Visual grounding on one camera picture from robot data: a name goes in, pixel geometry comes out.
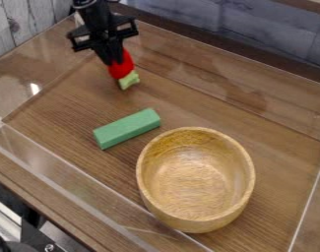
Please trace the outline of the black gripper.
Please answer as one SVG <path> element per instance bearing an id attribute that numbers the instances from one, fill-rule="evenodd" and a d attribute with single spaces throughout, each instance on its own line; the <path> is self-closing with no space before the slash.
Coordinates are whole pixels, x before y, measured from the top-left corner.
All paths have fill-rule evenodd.
<path id="1" fill-rule="evenodd" d="M 111 26 L 106 30 L 90 31 L 80 25 L 65 34 L 75 52 L 90 49 L 95 51 L 107 66 L 112 61 L 122 63 L 122 41 L 138 35 L 135 17 L 114 15 Z"/>

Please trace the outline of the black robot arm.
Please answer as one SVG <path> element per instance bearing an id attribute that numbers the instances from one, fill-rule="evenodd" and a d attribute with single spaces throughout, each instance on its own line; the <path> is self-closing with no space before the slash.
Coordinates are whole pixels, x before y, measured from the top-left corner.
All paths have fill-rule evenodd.
<path id="1" fill-rule="evenodd" d="M 138 35 L 135 17 L 115 14 L 110 4 L 119 0 L 72 0 L 83 25 L 65 35 L 75 52 L 91 49 L 103 63 L 123 62 L 122 42 Z"/>

